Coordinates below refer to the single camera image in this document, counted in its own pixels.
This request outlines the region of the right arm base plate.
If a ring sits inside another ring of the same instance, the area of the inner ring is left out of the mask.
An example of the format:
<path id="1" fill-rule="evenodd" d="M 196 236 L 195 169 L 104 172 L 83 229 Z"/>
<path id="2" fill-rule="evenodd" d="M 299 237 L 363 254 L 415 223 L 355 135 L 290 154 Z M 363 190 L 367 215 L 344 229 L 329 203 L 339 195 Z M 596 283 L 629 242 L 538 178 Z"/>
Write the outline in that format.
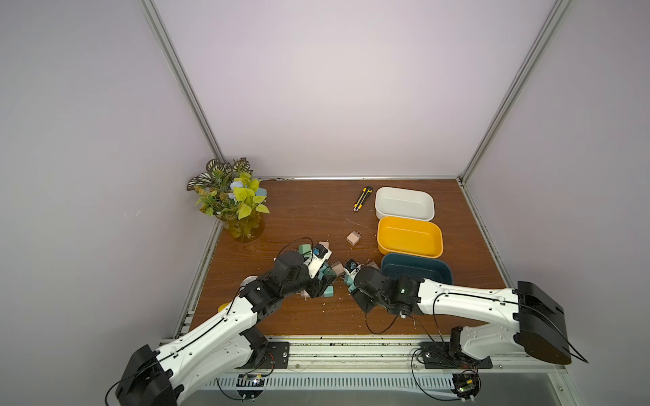
<path id="1" fill-rule="evenodd" d="M 442 342 L 420 343 L 416 359 L 427 369 L 488 370 L 494 367 L 489 357 L 475 360 L 460 350 L 451 350 L 449 343 Z"/>

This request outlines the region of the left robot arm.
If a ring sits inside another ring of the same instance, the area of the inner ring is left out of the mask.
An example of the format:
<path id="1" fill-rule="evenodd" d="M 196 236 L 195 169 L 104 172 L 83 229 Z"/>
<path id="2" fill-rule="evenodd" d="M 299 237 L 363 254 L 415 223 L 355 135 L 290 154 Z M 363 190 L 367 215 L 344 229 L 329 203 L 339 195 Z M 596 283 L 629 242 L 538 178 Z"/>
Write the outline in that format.
<path id="1" fill-rule="evenodd" d="M 257 324 L 289 296 L 301 292 L 311 298 L 322 296 L 337 277 L 324 270 L 331 255 L 322 245 L 311 255 L 298 251 L 279 255 L 272 270 L 243 281 L 218 314 L 171 343 L 135 351 L 108 393 L 121 405 L 180 405 L 228 370 L 262 364 L 267 338 Z"/>

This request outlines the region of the lone pink plug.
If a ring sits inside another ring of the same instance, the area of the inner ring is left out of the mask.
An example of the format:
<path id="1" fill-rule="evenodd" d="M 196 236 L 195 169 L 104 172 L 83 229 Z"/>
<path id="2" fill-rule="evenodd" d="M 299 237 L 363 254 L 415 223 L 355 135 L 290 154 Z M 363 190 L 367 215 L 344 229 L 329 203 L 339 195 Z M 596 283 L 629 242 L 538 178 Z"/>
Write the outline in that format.
<path id="1" fill-rule="evenodd" d="M 346 236 L 346 241 L 348 244 L 355 246 L 360 242 L 361 238 L 362 237 L 359 233 L 352 231 Z"/>

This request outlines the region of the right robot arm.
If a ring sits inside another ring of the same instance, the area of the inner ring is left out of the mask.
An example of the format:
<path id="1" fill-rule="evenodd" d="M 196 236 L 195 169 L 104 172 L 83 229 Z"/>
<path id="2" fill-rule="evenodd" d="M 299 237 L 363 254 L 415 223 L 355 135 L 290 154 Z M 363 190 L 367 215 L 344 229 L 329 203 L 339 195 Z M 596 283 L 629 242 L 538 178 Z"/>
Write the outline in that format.
<path id="1" fill-rule="evenodd" d="M 454 328 L 449 352 L 484 360 L 524 352 L 552 365 L 569 365 L 583 356 L 568 338 L 563 307 L 538 285 L 520 281 L 514 289 L 475 289 L 419 276 L 391 278 L 374 267 L 349 274 L 350 294 L 363 312 L 376 307 L 409 316 L 455 316 L 479 326 Z"/>

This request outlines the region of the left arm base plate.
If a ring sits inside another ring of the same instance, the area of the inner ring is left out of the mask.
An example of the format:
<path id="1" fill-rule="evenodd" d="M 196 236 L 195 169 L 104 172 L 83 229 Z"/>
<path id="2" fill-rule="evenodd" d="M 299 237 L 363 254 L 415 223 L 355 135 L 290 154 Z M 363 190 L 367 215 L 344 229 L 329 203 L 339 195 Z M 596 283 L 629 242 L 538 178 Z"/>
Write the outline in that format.
<path id="1" fill-rule="evenodd" d="M 288 368 L 290 343 L 286 341 L 271 341 L 253 351 L 252 357 L 239 370 L 279 369 Z"/>

